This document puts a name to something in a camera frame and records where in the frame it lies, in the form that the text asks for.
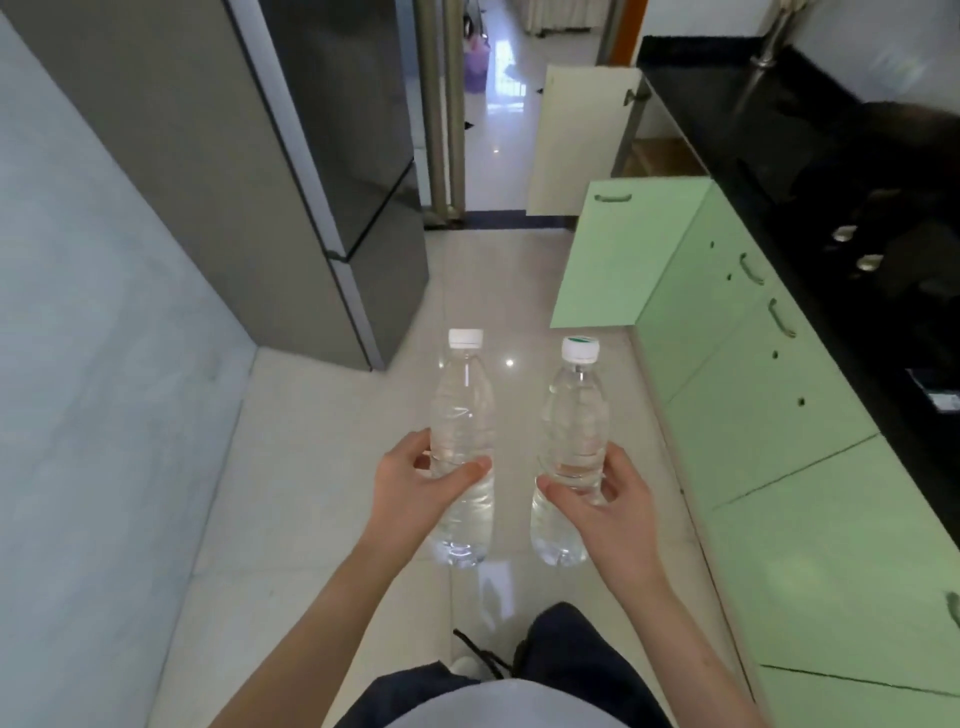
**tiled floor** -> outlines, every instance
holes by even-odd
[[[474,125],[466,132],[467,210],[525,209],[534,160],[540,101],[537,91],[546,67],[594,65],[600,33],[559,33],[545,38],[523,32],[510,0],[482,0],[491,60],[484,94],[468,93],[465,117]],[[429,205],[425,142],[422,135],[420,88],[408,84],[414,128],[420,196]]]
[[[536,419],[563,335],[548,325],[569,245],[566,231],[428,233],[432,279],[386,374],[259,352],[151,728],[206,726],[348,553],[367,515],[378,457],[406,431],[427,424],[451,326],[487,333],[485,358],[498,402],[492,553],[480,569],[453,573],[421,553],[377,611],[326,724],[374,677],[459,656],[454,626],[509,659],[531,619],[559,599],[577,604],[660,694],[596,570],[547,567],[529,547]],[[613,437],[654,490],[671,579],[736,668],[627,333],[594,333],[602,342],[601,376],[614,394]]]

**bottle cap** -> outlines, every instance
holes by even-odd
[[[567,336],[561,355],[571,364],[592,364],[600,356],[600,342],[590,336]]]
[[[479,349],[483,346],[483,329],[452,328],[450,330],[451,349]]]

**light green cabinet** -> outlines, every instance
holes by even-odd
[[[673,399],[773,280],[766,258],[714,185],[636,322],[661,402]]]
[[[633,326],[710,185],[706,177],[593,182],[550,326]]]
[[[702,514],[875,434],[782,284],[666,407]]]
[[[960,552],[882,437],[705,521],[754,661],[960,696]]]
[[[762,667],[776,728],[956,728],[960,698]]]

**leg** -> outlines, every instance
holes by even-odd
[[[371,683],[336,728],[383,728],[431,698],[478,682],[454,675],[443,663],[384,675]]]
[[[516,649],[514,673],[579,697],[630,728],[670,728],[636,670],[566,602],[534,620]]]

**kitchen cabinet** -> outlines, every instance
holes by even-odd
[[[640,86],[638,68],[548,66],[529,215],[579,215],[588,185],[607,180]]]
[[[666,419],[703,516],[877,432],[781,283],[670,401]]]
[[[710,185],[703,177],[593,182],[550,326],[633,326]]]
[[[704,520],[755,662],[960,699],[960,552],[882,437]]]
[[[956,728],[960,698],[762,667],[777,728]]]
[[[714,185],[636,322],[647,374],[661,402],[673,399],[774,279]]]

